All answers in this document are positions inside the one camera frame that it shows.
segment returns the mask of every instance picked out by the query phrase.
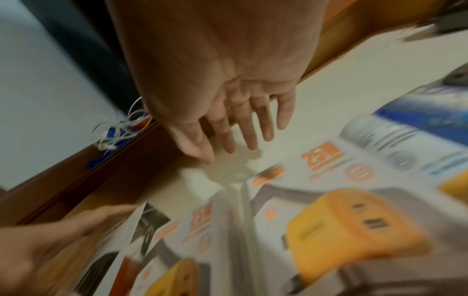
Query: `yellow charger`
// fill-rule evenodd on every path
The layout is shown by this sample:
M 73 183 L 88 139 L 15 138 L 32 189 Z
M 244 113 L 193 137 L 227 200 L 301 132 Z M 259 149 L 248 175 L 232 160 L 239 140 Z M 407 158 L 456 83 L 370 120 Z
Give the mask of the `yellow charger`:
M 322 195 L 289 222 L 284 239 L 303 287 L 348 263 L 430 251 L 405 215 L 381 197 L 351 188 Z
M 198 268 L 193 259 L 183 259 L 154 282 L 145 296 L 198 296 Z

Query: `gray circular logo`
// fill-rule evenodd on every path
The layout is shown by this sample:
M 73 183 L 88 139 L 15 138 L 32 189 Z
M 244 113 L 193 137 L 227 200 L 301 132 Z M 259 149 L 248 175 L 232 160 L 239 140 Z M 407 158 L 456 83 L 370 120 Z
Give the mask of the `gray circular logo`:
M 395 151 L 387 156 L 387 161 L 401 170 L 407 170 L 416 164 L 416 156 L 408 151 Z

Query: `wall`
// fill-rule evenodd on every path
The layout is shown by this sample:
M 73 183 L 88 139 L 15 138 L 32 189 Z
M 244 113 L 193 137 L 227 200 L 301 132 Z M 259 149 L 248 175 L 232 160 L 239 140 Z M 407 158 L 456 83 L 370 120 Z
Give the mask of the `wall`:
M 78 152 L 98 123 L 121 118 L 19 0 L 0 1 L 0 187 Z

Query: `skin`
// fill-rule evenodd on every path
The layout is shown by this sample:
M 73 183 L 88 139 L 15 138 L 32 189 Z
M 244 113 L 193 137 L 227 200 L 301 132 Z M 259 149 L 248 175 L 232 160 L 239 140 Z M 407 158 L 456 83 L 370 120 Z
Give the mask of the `skin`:
M 105 206 L 60 222 L 0 228 L 0 296 L 66 296 L 35 280 L 39 267 L 60 250 L 109 219 L 131 214 L 134 205 Z
M 235 151 L 224 103 L 249 149 L 293 115 L 295 86 L 317 45 L 325 0 L 106 0 L 144 104 L 178 147 L 207 164 L 205 116 L 228 153 Z

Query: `wooden frame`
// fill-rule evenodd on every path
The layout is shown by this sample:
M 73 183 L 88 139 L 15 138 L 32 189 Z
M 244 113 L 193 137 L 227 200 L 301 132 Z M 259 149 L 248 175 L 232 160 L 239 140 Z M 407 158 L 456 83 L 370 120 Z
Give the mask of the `wooden frame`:
M 382 30 L 434 17 L 445 0 L 330 0 L 317 50 L 305 77 Z M 203 122 L 208 136 L 210 126 Z M 134 202 L 151 176 L 180 157 L 164 129 L 150 126 L 138 139 L 94 170 L 86 163 L 99 157 L 92 146 L 27 180 L 0 197 L 0 225 L 44 222 L 64 217 L 88 194 L 101 204 Z

